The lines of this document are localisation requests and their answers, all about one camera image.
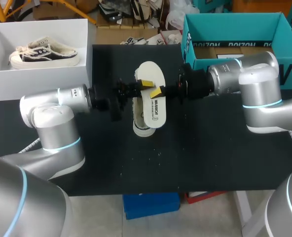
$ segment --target metal frame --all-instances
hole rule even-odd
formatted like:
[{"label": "metal frame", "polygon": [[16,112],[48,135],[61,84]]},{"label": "metal frame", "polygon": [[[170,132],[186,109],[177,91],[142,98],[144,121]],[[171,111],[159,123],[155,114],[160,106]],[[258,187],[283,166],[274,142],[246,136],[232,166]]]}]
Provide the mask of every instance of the metal frame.
[{"label": "metal frame", "polygon": [[246,191],[235,191],[234,199],[237,205],[238,214],[241,223],[241,233],[243,237],[256,237],[261,229],[265,226],[264,214],[266,204],[273,194],[272,190],[261,202],[259,207],[252,215]]},{"label": "metal frame", "polygon": [[[63,4],[64,6],[68,7],[70,10],[72,10],[75,13],[79,14],[83,18],[88,19],[88,21],[91,22],[92,24],[96,24],[97,23],[97,21],[95,19],[93,19],[90,16],[88,16],[87,14],[83,13],[82,11],[80,11],[79,9],[77,9],[76,7],[71,5],[70,3],[66,2],[65,0],[40,0],[40,1],[59,2],[59,3]],[[4,9],[1,7],[1,4],[0,4],[0,21],[1,22],[6,22],[6,19],[8,17],[12,16],[14,13],[16,13],[17,11],[21,10],[23,7],[25,7],[28,4],[30,4],[31,0],[26,0],[26,2],[23,5],[21,5],[17,9],[15,9],[10,14],[7,14],[9,9],[10,9],[10,7],[11,7],[11,5],[12,5],[12,3],[13,3],[13,0],[8,0],[6,5],[5,5],[5,7],[4,7]]]}]

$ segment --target shoelace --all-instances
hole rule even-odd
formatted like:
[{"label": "shoelace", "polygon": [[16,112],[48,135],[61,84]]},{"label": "shoelace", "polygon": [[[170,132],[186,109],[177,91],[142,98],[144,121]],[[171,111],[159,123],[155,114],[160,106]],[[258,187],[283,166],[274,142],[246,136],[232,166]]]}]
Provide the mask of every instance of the shoelace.
[{"label": "shoelace", "polygon": [[21,55],[21,54],[34,55],[37,53],[35,53],[31,48],[29,48],[28,45],[25,47],[18,46],[18,47],[16,47],[16,51],[14,51],[13,53],[11,53],[9,55],[9,62],[10,62],[11,57]]}]

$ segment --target robotic arm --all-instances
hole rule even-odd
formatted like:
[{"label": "robotic arm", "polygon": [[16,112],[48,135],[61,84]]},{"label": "robotic arm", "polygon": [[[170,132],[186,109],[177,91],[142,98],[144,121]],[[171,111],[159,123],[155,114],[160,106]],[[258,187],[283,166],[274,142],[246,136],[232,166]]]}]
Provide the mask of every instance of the robotic arm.
[{"label": "robotic arm", "polygon": [[254,133],[292,130],[292,99],[282,101],[279,66],[271,52],[244,56],[212,65],[208,73],[185,64],[176,85],[161,86],[151,94],[178,97],[182,102],[241,91],[247,128]]},{"label": "robotic arm", "polygon": [[[207,74],[184,64],[175,85],[161,86],[150,96],[178,97],[182,102],[185,98],[204,98],[211,92],[222,95],[240,90],[246,125],[251,132],[292,130],[292,99],[282,101],[278,76],[278,62],[270,52],[212,65]],[[120,119],[127,99],[140,96],[141,90],[152,86],[149,81],[126,85],[119,80],[112,88],[113,100],[96,99],[94,88],[85,85],[24,96],[20,100],[22,119],[28,127],[36,128],[42,149],[3,158],[42,179],[71,173],[85,162],[73,114],[110,110],[112,120]]]},{"label": "robotic arm", "polygon": [[[292,99],[282,101],[278,75],[277,60],[269,52],[212,65],[208,74],[185,64],[175,85],[161,86],[151,97],[178,97],[182,102],[211,92],[221,95],[240,90],[250,131],[292,130]],[[85,85],[24,96],[20,101],[23,121],[36,128],[42,148],[0,158],[0,236],[68,236],[72,216],[69,198],[45,180],[71,173],[85,162],[74,113],[111,110],[112,119],[118,119],[118,111],[128,98],[140,96],[141,90],[152,86],[149,81],[129,85],[118,81],[112,89],[116,98],[112,102],[97,100],[94,89]],[[289,182],[292,179],[279,190],[285,193]],[[268,208],[279,203],[279,197],[283,196],[275,192]]]}]

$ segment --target cardboard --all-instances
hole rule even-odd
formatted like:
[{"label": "cardboard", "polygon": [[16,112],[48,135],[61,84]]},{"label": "cardboard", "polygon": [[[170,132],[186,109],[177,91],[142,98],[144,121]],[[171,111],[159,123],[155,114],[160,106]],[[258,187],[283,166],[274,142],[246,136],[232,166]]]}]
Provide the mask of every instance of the cardboard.
[{"label": "cardboard", "polygon": [[[66,2],[76,7],[75,0],[66,0]],[[33,7],[33,17],[36,20],[50,17],[67,18],[74,16],[74,11],[59,2],[52,2],[52,5],[48,2],[42,2],[38,7]]]},{"label": "cardboard", "polygon": [[[0,100],[65,86],[92,85],[91,27],[87,19],[0,23]],[[44,36],[72,46],[80,62],[73,67],[16,70],[8,63],[17,46]]]},{"label": "cardboard", "polygon": [[193,5],[198,7],[200,13],[214,12],[216,7],[230,3],[230,0],[193,0]]},{"label": "cardboard", "polygon": [[77,8],[86,14],[95,9],[98,3],[98,0],[76,0]]},{"label": "cardboard", "polygon": [[[207,70],[210,65],[227,61],[226,58],[211,56],[216,54],[213,48],[217,48],[217,51],[225,47],[238,47],[242,54],[257,53],[261,50],[257,47],[271,47],[279,62],[281,89],[292,89],[292,29],[283,14],[214,13],[185,16],[181,49],[183,60],[193,69]],[[200,49],[197,48],[207,49],[202,49],[204,52],[199,56]]]},{"label": "cardboard", "polygon": [[97,28],[96,44],[120,44],[129,37],[145,38],[157,35],[157,29],[103,29]]},{"label": "cardboard", "polygon": [[233,12],[282,12],[287,16],[292,0],[234,0]]}]

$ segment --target slipper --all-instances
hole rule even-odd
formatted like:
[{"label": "slipper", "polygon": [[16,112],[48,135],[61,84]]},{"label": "slipper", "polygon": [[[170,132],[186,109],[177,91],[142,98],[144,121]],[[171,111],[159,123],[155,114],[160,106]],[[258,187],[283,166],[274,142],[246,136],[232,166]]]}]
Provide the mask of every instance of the slipper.
[{"label": "slipper", "polygon": [[154,88],[142,90],[143,116],[145,124],[150,128],[159,128],[166,122],[166,97],[151,99],[150,94],[160,86],[166,86],[160,67],[154,62],[144,62],[135,71],[137,80],[149,80]]},{"label": "slipper", "polygon": [[151,9],[147,0],[131,0],[134,18],[145,22],[151,15]]}]

